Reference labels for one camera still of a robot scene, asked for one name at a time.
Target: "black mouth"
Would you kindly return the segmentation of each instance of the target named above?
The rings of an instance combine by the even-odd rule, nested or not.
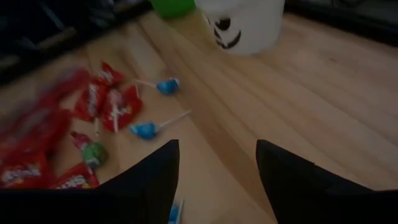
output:
[[[232,40],[230,43],[228,43],[227,45],[225,45],[224,43],[221,43],[219,40],[216,40],[217,44],[220,45],[223,49],[231,49],[233,47],[235,47],[236,44],[239,43],[239,41],[241,40],[241,31],[239,30],[239,33],[237,34],[237,36],[234,38],[234,40]]]

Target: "red candy package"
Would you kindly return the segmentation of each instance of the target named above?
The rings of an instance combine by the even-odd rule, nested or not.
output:
[[[93,171],[84,163],[72,167],[50,189],[93,189],[99,186],[98,179]]]
[[[49,107],[51,104],[57,105],[63,97],[77,90],[80,86],[86,85],[89,78],[90,74],[83,67],[65,70],[55,81],[47,86],[40,87],[41,91],[37,100],[23,101],[18,104],[12,113],[2,116],[2,119],[0,119],[0,135],[7,134],[26,117],[32,116],[35,111]]]
[[[0,165],[0,188],[44,189],[53,176],[43,152],[27,152]]]
[[[102,71],[96,77],[96,82],[108,87],[114,86],[121,81],[124,77],[120,72],[113,70],[113,68],[105,62],[102,62]]]
[[[94,121],[102,109],[107,92],[108,87],[95,82],[89,83],[76,102],[73,115],[83,121]]]
[[[115,125],[117,129],[126,127],[142,108],[142,101],[137,96],[136,86],[128,88],[120,94],[121,97],[119,98],[112,96],[114,91],[115,90],[109,92],[102,113],[104,127],[112,132],[115,132]],[[115,116],[117,116],[117,124],[114,122]]]
[[[0,160],[17,159],[26,152],[50,152],[69,130],[70,123],[70,112],[57,105],[34,110],[1,136]]]

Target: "wooden floor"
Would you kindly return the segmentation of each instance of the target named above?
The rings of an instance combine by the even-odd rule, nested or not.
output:
[[[97,175],[104,182],[179,139],[182,223],[275,223],[256,170],[257,139],[374,190],[398,189],[397,49],[290,14],[277,47],[251,57],[223,53],[206,32],[198,12],[167,23],[150,13],[5,88],[3,113],[76,63],[93,73],[104,60],[129,78],[179,78],[175,97],[142,89],[137,122],[187,109],[191,117],[150,142],[127,129],[103,133],[111,160]],[[82,121],[72,128],[94,135]],[[80,160],[65,138],[54,169]]]

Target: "candy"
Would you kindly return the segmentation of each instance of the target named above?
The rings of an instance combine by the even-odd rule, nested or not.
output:
[[[191,113],[191,111],[187,111],[185,113],[182,113],[178,115],[175,118],[172,118],[166,122],[163,122],[162,124],[156,125],[153,122],[148,122],[148,123],[143,123],[143,124],[137,124],[137,125],[132,125],[130,126],[130,131],[135,134],[136,136],[139,136],[142,139],[145,140],[151,140],[156,137],[157,133],[161,130],[166,128],[167,126],[170,126],[171,124],[175,123],[176,121],[182,119],[184,116],[188,115]]]
[[[147,85],[152,88],[156,88],[163,95],[171,95],[171,94],[175,93],[180,86],[180,82],[177,78],[171,78],[166,81],[158,82],[157,84],[149,83],[149,82],[145,82],[145,81],[141,81],[141,80],[135,80],[135,81],[138,83],[141,83],[143,85]]]
[[[11,131],[26,117],[32,116],[37,110],[57,105],[65,96],[88,83],[90,74],[83,67],[73,67],[65,70],[52,83],[40,87],[36,100],[23,101],[9,114],[2,114],[0,119],[0,134]]]
[[[41,189],[52,181],[44,152],[26,152],[0,165],[0,188]]]
[[[113,92],[108,94],[102,114],[103,126],[111,132],[126,127],[142,109],[142,101],[137,96],[136,86],[124,91],[121,99],[115,99],[114,94]]]
[[[113,70],[113,68],[105,62],[102,62],[102,71],[99,72],[95,78],[95,82],[108,87],[115,86],[124,79],[120,72]]]
[[[19,158],[25,152],[52,152],[70,123],[68,110],[56,105],[38,108],[0,138],[0,159]]]
[[[83,160],[88,167],[95,169],[104,164],[108,158],[108,153],[102,144],[92,142],[87,135],[75,131],[71,133],[71,136],[73,138],[73,144],[81,150]]]
[[[94,175],[93,171],[87,167],[84,163],[79,163],[72,167],[55,183],[53,183],[50,189],[93,189],[99,186],[98,179]]]
[[[73,115],[83,121],[94,121],[100,113],[108,92],[108,87],[91,82],[76,102]]]
[[[173,203],[169,216],[169,224],[180,223],[183,206],[184,206],[184,199],[181,199],[179,204]]]

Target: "blue lollipop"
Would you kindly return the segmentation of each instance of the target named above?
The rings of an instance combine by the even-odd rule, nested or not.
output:
[[[156,134],[161,129],[164,129],[165,127],[175,123],[176,121],[182,119],[184,116],[188,115],[189,113],[191,113],[191,111],[184,112],[178,115],[177,117],[170,119],[166,122],[163,122],[162,124],[159,125],[156,125],[153,122],[132,125],[130,126],[130,131],[142,139],[151,140],[156,137]]]
[[[181,199],[179,204],[173,203],[172,210],[169,215],[169,224],[180,224],[182,207],[184,206],[184,199]]]
[[[145,82],[145,81],[141,81],[141,80],[136,80],[136,82],[150,86],[152,88],[156,88],[163,95],[171,95],[171,94],[175,93],[180,86],[180,81],[178,80],[178,78],[171,78],[166,81],[158,82],[158,84],[153,84],[153,83],[149,83],[149,82]]]

